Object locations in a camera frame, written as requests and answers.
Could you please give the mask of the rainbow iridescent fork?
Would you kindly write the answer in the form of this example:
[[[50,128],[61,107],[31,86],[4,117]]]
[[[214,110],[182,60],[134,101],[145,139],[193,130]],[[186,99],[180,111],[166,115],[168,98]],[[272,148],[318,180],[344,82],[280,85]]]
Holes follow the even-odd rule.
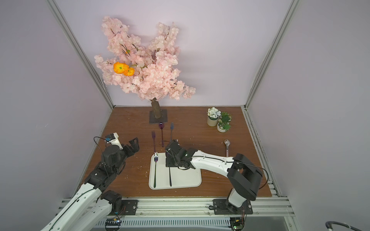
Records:
[[[157,162],[158,162],[158,159],[159,159],[159,156],[158,156],[158,152],[155,152],[154,154],[154,162],[155,162],[155,171],[154,171],[154,188],[156,188],[157,186]]]

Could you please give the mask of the white square tray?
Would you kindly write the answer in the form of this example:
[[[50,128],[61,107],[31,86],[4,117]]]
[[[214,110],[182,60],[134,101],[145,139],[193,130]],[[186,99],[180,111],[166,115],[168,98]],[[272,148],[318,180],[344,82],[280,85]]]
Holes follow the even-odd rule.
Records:
[[[157,162],[157,186],[154,188],[154,171],[155,162],[154,154],[150,158],[149,171],[149,187],[152,190],[166,190],[179,188],[192,188],[201,185],[202,177],[199,169],[180,170],[176,167],[171,167],[172,187],[169,184],[169,170],[166,167],[166,154],[158,153],[159,159]]]

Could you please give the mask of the dark purple spoon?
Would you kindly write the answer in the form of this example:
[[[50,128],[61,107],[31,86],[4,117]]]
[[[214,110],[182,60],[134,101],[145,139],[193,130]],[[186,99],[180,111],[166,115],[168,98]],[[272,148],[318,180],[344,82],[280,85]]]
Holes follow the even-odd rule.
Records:
[[[169,170],[169,184],[170,184],[170,187],[172,187],[171,168],[170,168],[170,167],[168,167],[168,170]]]

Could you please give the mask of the blue fork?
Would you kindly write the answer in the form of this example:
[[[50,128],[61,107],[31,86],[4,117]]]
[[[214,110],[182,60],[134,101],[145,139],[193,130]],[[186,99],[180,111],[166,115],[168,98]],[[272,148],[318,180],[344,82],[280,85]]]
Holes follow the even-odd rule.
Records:
[[[173,122],[170,125],[170,130],[171,130],[171,133],[170,133],[170,142],[171,142],[172,141],[173,130],[174,130],[174,123]]]

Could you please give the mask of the silver pink spoon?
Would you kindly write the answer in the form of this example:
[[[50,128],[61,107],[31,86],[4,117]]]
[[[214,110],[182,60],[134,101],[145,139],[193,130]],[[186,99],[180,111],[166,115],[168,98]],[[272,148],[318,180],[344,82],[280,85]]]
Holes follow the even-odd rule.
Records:
[[[225,139],[224,140],[225,148],[226,148],[226,157],[229,157],[229,146],[230,146],[230,140]]]

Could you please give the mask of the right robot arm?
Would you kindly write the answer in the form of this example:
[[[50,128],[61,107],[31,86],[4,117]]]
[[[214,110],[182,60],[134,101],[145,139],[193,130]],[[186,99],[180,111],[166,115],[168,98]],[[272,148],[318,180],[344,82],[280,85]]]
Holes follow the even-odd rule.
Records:
[[[261,184],[263,177],[270,180],[264,168],[254,165],[243,154],[236,154],[235,157],[211,155],[198,149],[185,149],[177,140],[171,141],[165,151],[171,167],[203,169],[228,178],[233,186],[225,203],[228,210],[241,208],[248,200],[256,200],[259,190],[267,184]]]

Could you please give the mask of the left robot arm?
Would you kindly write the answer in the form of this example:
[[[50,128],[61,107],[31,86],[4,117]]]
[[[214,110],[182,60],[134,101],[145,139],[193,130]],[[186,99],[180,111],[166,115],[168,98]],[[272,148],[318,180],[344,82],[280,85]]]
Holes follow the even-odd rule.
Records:
[[[123,145],[116,133],[113,136],[114,139],[106,141],[110,145],[102,152],[101,161],[44,231],[89,231],[103,217],[121,211],[122,196],[106,189],[121,174],[126,159],[139,152],[140,146],[137,137]]]

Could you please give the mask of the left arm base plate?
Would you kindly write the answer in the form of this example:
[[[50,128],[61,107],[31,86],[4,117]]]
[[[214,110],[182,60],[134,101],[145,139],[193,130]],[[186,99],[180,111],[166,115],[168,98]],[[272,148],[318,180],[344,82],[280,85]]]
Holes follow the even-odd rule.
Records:
[[[134,216],[136,215],[138,200],[122,199],[121,201],[121,211],[119,216]]]

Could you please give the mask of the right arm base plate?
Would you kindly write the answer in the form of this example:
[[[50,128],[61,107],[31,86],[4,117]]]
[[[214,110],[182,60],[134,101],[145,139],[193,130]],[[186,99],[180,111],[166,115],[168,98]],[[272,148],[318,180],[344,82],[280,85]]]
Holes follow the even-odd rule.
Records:
[[[208,207],[215,215],[251,215],[253,214],[250,200],[244,201],[241,207],[229,203],[227,199],[214,199],[213,204]]]

